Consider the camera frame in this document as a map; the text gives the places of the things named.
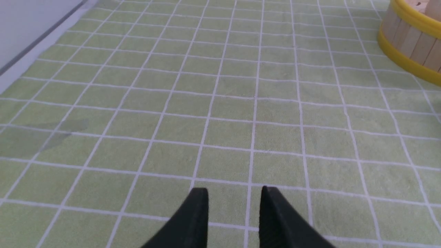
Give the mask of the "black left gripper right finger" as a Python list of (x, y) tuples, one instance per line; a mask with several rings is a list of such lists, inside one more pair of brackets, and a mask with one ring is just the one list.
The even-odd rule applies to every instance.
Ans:
[(259, 208), (260, 248), (333, 248), (293, 208), (277, 187), (263, 186)]

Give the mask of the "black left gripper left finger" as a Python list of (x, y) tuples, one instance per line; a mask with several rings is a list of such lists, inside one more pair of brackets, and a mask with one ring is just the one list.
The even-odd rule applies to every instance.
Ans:
[(143, 248), (206, 248), (208, 190), (194, 187), (179, 209)]

